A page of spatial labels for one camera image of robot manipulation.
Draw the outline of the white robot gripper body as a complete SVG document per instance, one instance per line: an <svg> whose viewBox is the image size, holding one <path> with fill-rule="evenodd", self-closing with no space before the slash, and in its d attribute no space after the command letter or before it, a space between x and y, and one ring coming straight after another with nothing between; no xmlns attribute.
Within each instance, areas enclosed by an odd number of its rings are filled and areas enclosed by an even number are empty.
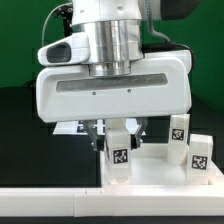
<svg viewBox="0 0 224 224"><path fill-rule="evenodd" d="M86 65L48 67L38 75L36 103L46 123L184 114L192 106L187 50L148 53L131 73L92 77Z"/></svg>

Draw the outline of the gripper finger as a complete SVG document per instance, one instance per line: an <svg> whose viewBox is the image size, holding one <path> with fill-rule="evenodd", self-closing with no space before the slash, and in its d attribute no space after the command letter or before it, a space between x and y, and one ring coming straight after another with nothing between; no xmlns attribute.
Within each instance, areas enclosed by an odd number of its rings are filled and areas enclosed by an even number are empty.
<svg viewBox="0 0 224 224"><path fill-rule="evenodd" d="M102 151L104 149L104 137L97 134L97 130L94 127L94 120L86 120L83 122L84 130L91 139L91 145L94 151Z"/></svg>
<svg viewBox="0 0 224 224"><path fill-rule="evenodd" d="M142 139L141 136L148 125L148 119L141 117L136 119L138 128L134 134L131 135L131 149L137 149L140 147Z"/></svg>

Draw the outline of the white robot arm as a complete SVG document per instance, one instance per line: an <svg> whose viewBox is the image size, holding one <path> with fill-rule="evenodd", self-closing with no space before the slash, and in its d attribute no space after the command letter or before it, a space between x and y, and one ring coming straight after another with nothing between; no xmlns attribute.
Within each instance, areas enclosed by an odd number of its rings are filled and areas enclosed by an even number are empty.
<svg viewBox="0 0 224 224"><path fill-rule="evenodd" d="M143 21L183 19L202 0L71 0L70 36L42 47L36 104L44 122L83 121L94 149L103 139L96 120L184 114L192 105L193 56L154 31L159 45L141 41Z"/></svg>

